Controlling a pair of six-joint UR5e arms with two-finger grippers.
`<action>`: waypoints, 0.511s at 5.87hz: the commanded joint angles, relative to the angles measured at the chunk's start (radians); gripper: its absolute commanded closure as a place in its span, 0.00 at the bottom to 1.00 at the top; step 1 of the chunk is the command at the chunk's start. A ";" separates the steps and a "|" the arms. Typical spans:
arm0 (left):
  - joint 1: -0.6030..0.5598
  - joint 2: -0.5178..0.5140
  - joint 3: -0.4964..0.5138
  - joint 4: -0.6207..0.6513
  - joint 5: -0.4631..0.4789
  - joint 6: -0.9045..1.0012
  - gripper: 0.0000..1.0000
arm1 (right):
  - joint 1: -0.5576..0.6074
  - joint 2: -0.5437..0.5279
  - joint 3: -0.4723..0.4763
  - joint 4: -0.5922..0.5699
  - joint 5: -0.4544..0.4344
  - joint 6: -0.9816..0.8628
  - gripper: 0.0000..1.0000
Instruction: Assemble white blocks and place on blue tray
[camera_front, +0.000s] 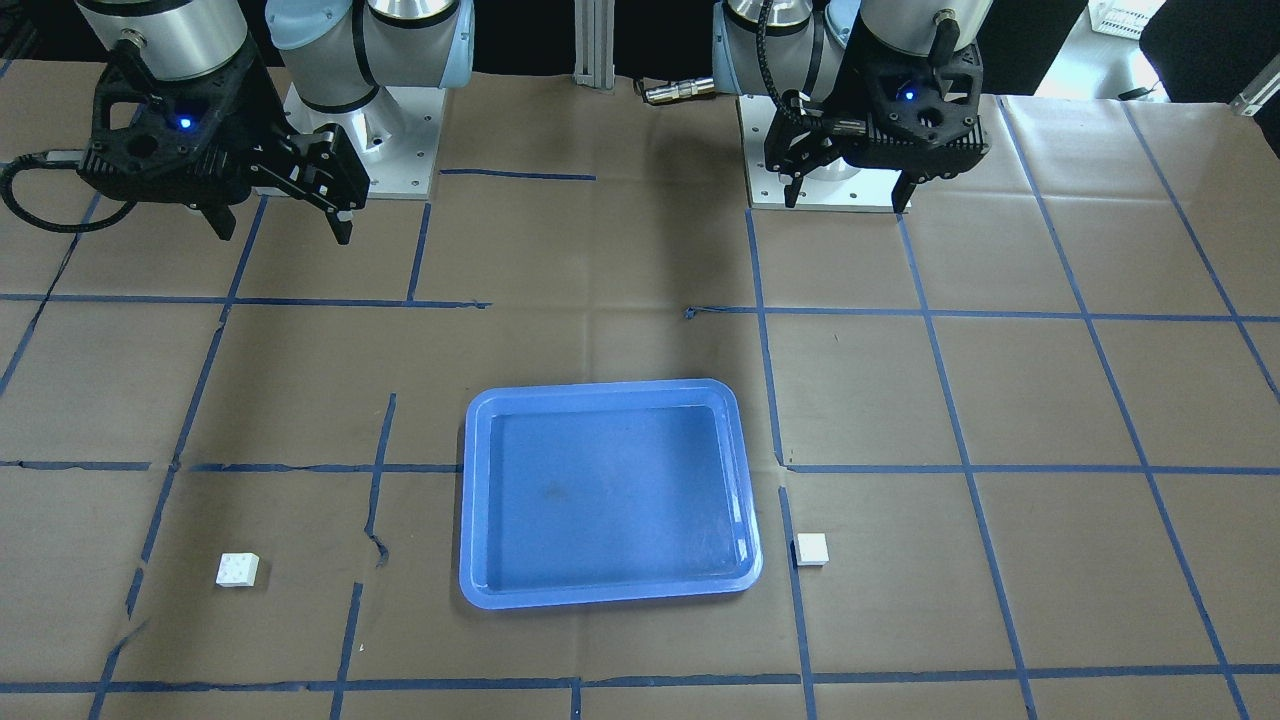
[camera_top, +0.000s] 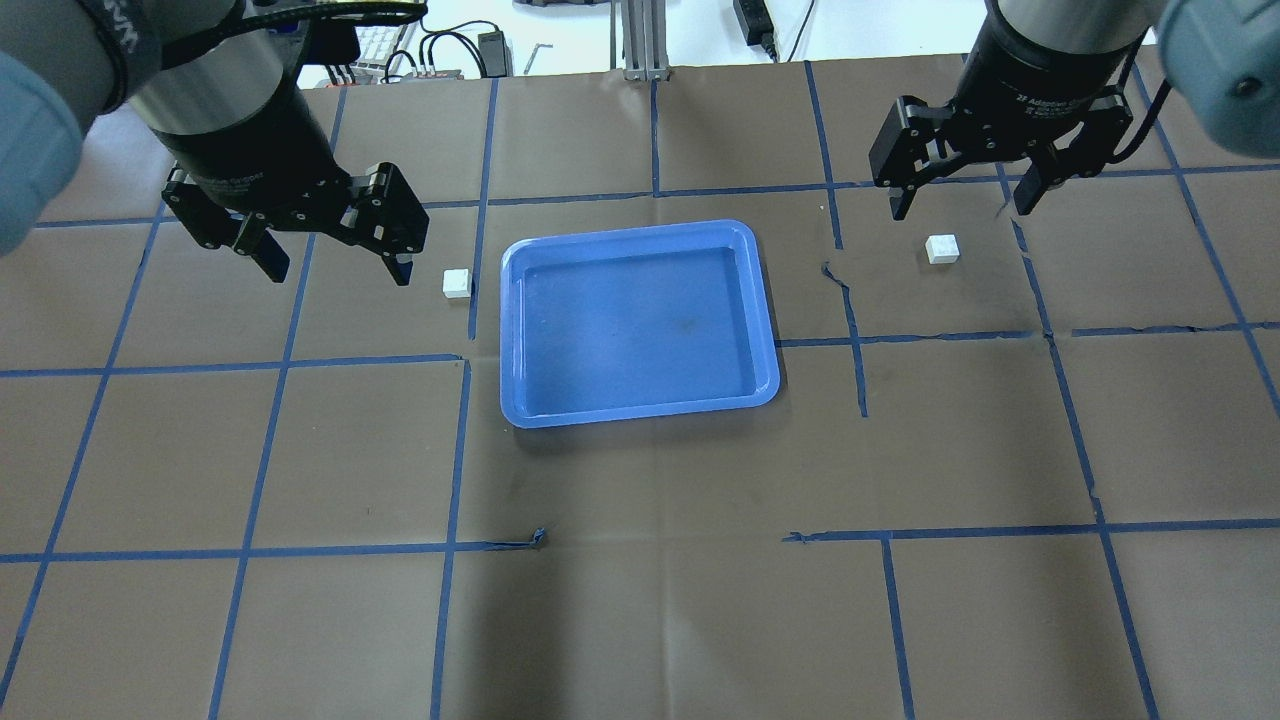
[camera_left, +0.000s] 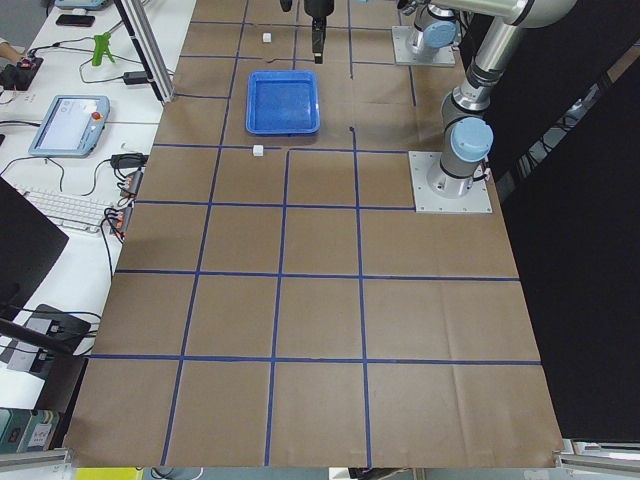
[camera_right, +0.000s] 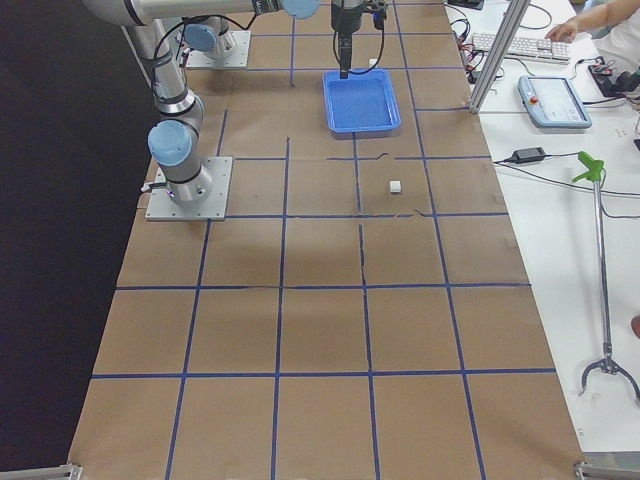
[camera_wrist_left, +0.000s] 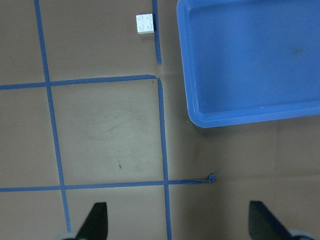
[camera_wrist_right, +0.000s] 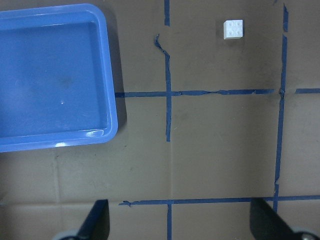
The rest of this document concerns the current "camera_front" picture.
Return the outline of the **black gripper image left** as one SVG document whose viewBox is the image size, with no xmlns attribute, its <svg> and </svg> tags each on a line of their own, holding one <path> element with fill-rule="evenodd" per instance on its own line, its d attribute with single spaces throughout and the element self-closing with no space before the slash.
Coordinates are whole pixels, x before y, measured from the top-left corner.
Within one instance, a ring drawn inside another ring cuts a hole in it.
<svg viewBox="0 0 1280 720">
<path fill-rule="evenodd" d="M 301 133 L 291 124 L 251 40 L 192 79 L 159 78 L 136 41 L 116 41 L 77 172 L 116 201 L 196 206 L 227 242 L 238 227 L 234 205 L 273 187 L 324 211 L 335 242 L 347 246 L 370 188 L 343 127 Z"/>
</svg>

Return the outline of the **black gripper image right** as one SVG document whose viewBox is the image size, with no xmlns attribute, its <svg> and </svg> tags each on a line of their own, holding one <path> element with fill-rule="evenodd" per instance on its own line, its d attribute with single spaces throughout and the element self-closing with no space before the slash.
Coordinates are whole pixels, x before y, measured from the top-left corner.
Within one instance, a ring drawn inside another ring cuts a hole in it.
<svg viewBox="0 0 1280 720">
<path fill-rule="evenodd" d="M 977 44 L 948 56 L 908 56 L 864 40 L 849 47 L 822 100 L 782 86 L 767 67 L 764 87 L 774 119 L 765 135 L 764 167 L 787 177 L 783 206 L 797 206 L 803 177 L 841 159 L 860 169 L 896 170 L 892 211 L 904 214 L 919 184 L 952 179 L 988 155 L 983 79 Z"/>
</svg>

